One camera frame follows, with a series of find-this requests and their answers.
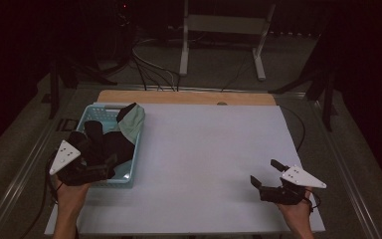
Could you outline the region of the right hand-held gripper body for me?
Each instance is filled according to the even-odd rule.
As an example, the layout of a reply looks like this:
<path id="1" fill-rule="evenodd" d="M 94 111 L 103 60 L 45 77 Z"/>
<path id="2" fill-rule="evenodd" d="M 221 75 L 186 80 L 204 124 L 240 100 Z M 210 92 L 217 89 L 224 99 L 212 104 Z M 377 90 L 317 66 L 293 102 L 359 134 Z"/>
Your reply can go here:
<path id="1" fill-rule="evenodd" d="M 281 186 L 264 186 L 265 189 L 263 191 L 259 191 L 260 199 L 262 201 L 283 205 L 297 205 L 304 199 L 309 204 L 312 204 L 312 202 L 305 195 L 308 189 L 310 187 L 327 187 L 324 182 L 296 165 L 289 166 L 289 170 L 281 172 L 281 174 Z"/>

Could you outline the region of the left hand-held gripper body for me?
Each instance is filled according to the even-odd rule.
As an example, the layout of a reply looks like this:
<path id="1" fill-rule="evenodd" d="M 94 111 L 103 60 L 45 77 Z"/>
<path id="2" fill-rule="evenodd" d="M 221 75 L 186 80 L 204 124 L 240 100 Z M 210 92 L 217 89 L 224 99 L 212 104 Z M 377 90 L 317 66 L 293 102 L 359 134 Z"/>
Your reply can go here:
<path id="1" fill-rule="evenodd" d="M 53 157 L 49 174 L 57 175 L 68 186 L 107 180 L 108 165 L 87 141 L 72 144 L 63 140 Z"/>

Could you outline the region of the dark cloth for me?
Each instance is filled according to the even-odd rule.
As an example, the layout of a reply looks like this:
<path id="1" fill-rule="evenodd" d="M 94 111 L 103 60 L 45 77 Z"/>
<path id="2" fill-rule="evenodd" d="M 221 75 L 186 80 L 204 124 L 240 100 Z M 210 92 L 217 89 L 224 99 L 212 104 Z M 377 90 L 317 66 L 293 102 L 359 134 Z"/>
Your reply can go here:
<path id="1" fill-rule="evenodd" d="M 100 153 L 103 159 L 107 159 L 115 153 L 117 155 L 116 165 L 130 160 L 132 157 L 133 144 L 128 142 L 121 132 L 102 133 L 101 123 L 95 120 L 85 123 L 87 142 L 91 144 L 92 150 Z"/>

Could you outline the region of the light blue plastic basket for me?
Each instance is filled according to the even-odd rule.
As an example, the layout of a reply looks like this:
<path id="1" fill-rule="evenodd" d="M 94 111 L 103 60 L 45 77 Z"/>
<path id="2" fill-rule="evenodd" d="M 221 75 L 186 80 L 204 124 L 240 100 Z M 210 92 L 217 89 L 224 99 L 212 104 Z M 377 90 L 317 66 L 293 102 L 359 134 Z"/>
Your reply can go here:
<path id="1" fill-rule="evenodd" d="M 93 104 L 86 107 L 80 122 L 77 127 L 77 131 L 85 131 L 85 123 L 87 121 L 95 120 L 101 123 L 102 133 L 104 135 L 110 132 L 120 132 L 117 126 L 116 117 L 122 108 L 127 107 L 128 104 L 123 103 L 120 105 L 114 104 Z M 98 181 L 93 183 L 93 187 L 96 188 L 131 188 L 133 186 L 133 180 L 135 176 L 135 166 L 138 159 L 138 149 L 140 145 L 140 135 L 138 135 L 136 144 L 133 144 L 132 157 L 126 162 L 118 164 L 114 168 L 115 175 L 107 180 Z"/>

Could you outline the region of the person's right hand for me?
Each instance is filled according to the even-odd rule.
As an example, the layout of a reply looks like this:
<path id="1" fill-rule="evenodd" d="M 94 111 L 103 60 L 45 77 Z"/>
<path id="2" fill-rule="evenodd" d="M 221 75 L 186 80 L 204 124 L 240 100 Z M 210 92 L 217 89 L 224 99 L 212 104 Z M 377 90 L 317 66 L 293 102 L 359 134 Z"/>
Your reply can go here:
<path id="1" fill-rule="evenodd" d="M 310 204 L 302 200 L 297 205 L 277 204 L 277 207 L 283 215 L 286 225 L 294 233 L 310 232 Z"/>

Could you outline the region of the person's left hand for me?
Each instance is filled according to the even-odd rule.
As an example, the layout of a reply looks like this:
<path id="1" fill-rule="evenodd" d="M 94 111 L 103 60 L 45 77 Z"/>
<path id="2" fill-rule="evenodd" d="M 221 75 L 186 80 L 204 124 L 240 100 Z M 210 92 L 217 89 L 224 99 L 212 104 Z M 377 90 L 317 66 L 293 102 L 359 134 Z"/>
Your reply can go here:
<path id="1" fill-rule="evenodd" d="M 86 183 L 80 186 L 68 186 L 58 176 L 55 177 L 55 180 L 57 183 L 58 214 L 77 218 L 85 204 L 91 185 Z"/>

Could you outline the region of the dark floor socket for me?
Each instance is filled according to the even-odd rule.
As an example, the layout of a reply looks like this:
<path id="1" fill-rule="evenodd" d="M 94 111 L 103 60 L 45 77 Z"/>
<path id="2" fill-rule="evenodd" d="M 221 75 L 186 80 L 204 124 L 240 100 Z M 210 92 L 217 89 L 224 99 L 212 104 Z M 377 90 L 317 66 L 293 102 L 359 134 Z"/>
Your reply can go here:
<path id="1" fill-rule="evenodd" d="M 78 127 L 77 119 L 60 119 L 57 126 L 57 131 L 73 131 Z"/>

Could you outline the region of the light green cloth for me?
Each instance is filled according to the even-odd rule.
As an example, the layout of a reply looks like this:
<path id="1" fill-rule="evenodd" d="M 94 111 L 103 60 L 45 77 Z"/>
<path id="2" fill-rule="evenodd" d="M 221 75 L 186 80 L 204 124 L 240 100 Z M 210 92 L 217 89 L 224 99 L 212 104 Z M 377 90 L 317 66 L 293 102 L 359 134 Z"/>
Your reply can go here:
<path id="1" fill-rule="evenodd" d="M 136 144 L 144 120 L 145 110 L 137 103 L 133 103 L 125 108 L 122 108 L 116 117 L 119 131 L 133 144 Z"/>

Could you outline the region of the black stand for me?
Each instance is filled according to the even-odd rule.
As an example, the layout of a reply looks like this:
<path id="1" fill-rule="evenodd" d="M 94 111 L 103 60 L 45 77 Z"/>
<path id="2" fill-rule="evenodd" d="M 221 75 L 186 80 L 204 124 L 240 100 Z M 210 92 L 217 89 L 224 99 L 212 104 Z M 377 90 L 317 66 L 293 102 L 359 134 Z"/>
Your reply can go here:
<path id="1" fill-rule="evenodd" d="M 328 131 L 331 127 L 331 110 L 333 85 L 336 64 L 336 46 L 330 34 L 323 32 L 318 38 L 309 58 L 307 59 L 298 78 L 278 89 L 270 90 L 270 94 L 281 95 L 300 85 L 311 82 L 305 92 L 309 101 L 317 101 L 323 96 L 322 122 Z"/>
<path id="2" fill-rule="evenodd" d="M 79 83 L 76 72 L 85 74 L 102 85 L 115 86 L 115 82 L 109 81 L 70 57 L 55 57 L 50 63 L 50 119 L 56 116 L 60 108 L 60 84 L 68 89 L 74 89 Z"/>

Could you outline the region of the black tripod with device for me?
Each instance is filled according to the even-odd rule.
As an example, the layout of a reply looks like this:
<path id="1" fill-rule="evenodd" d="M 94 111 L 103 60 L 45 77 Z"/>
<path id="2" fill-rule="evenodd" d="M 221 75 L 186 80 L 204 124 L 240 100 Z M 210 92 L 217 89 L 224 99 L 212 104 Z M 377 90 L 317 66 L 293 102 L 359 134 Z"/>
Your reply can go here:
<path id="1" fill-rule="evenodd" d="M 106 14 L 98 27 L 96 56 L 103 62 L 101 75 L 120 71 L 130 60 L 135 26 L 130 0 L 103 0 Z"/>

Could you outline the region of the white metal stand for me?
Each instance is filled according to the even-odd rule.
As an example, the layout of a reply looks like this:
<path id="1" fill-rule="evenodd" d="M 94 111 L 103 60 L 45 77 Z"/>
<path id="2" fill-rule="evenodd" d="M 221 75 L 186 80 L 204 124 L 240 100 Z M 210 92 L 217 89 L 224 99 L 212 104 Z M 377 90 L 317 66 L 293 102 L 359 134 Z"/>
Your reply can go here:
<path id="1" fill-rule="evenodd" d="M 256 48 L 252 49 L 253 61 L 259 81 L 264 81 L 266 77 L 262 50 L 270 30 L 271 22 L 276 10 L 276 3 L 271 3 L 268 7 L 267 15 L 263 18 L 247 18 L 232 16 L 214 16 L 189 13 L 189 0 L 184 0 L 183 13 L 183 38 L 182 51 L 179 66 L 179 75 L 186 77 L 188 74 L 189 60 L 189 32 L 210 32 L 259 35 L 260 42 Z"/>

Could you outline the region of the metal floor rail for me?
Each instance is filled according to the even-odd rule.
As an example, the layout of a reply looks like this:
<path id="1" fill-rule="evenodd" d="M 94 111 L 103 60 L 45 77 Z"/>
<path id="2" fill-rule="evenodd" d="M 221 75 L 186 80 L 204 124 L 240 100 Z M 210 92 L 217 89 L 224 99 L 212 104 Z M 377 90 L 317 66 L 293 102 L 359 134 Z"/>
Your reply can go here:
<path id="1" fill-rule="evenodd" d="M 50 239 L 44 234 L 53 205 L 45 186 L 45 164 L 61 135 L 75 90 L 63 90 L 53 119 L 39 92 L 0 137 L 0 239 Z"/>
<path id="2" fill-rule="evenodd" d="M 308 104 L 313 111 L 316 121 L 319 123 L 319 127 L 325 137 L 326 144 L 331 150 L 337 171 L 366 238 L 382 239 L 382 236 L 371 217 L 365 200 L 351 175 L 351 172 L 345 162 L 344 155 L 342 154 L 333 133 L 326 128 L 322 121 L 322 107 L 320 106 L 320 103 L 309 102 Z"/>

